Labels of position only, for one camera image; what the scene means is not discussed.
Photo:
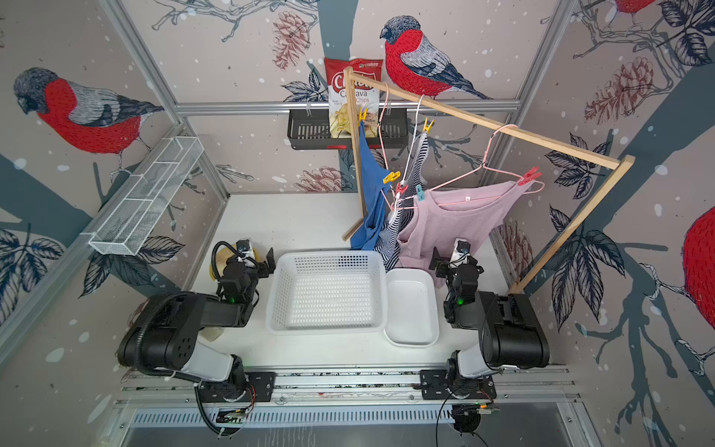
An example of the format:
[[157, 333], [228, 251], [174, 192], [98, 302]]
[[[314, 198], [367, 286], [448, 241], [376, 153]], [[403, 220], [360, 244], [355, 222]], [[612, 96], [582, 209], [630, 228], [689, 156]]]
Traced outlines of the blue tank top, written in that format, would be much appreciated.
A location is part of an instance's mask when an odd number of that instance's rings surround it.
[[350, 243], [352, 250], [372, 251], [387, 217], [385, 196], [389, 194], [390, 187], [384, 183], [384, 179], [390, 171], [382, 168], [372, 154], [365, 134], [364, 121], [359, 123], [359, 156], [362, 198], [365, 201], [367, 214]]

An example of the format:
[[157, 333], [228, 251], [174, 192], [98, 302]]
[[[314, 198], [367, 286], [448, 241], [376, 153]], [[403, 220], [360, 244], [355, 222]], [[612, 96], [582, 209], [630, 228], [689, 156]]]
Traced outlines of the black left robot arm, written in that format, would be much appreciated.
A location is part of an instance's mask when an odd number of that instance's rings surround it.
[[206, 329], [244, 328], [260, 302], [257, 286], [275, 272], [272, 250], [258, 261], [247, 240], [225, 241], [212, 249], [215, 294], [175, 292], [149, 299], [120, 342], [122, 366], [146, 376], [184, 380], [196, 386], [203, 403], [269, 402], [277, 375], [247, 372], [235, 354], [199, 340]]

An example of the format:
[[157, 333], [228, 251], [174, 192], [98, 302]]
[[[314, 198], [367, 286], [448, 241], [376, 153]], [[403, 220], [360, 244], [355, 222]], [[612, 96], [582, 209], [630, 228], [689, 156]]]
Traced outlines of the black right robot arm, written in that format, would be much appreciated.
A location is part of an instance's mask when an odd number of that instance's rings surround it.
[[474, 346], [452, 352], [447, 361], [446, 389], [452, 395], [489, 398], [485, 386], [490, 376], [506, 368], [530, 370], [549, 365], [549, 343], [526, 295], [481, 290], [484, 269], [468, 253], [452, 261], [434, 250], [429, 269], [447, 286], [445, 320], [452, 328], [475, 337]]

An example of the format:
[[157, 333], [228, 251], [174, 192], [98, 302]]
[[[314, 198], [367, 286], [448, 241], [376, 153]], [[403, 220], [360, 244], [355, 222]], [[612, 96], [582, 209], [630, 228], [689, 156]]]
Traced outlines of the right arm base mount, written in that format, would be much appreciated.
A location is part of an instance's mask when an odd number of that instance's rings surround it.
[[419, 372], [419, 390], [424, 400], [446, 400], [449, 394], [458, 400], [496, 399], [495, 383], [491, 376], [464, 378], [457, 372], [446, 369], [427, 369]]

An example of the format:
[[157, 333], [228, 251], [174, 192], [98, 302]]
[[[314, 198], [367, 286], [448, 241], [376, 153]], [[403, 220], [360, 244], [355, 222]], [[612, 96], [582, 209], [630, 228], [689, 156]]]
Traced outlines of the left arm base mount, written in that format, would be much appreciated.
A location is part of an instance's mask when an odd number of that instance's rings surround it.
[[198, 387], [202, 403], [266, 403], [273, 396], [277, 379], [275, 372], [246, 372], [236, 383], [204, 382]]

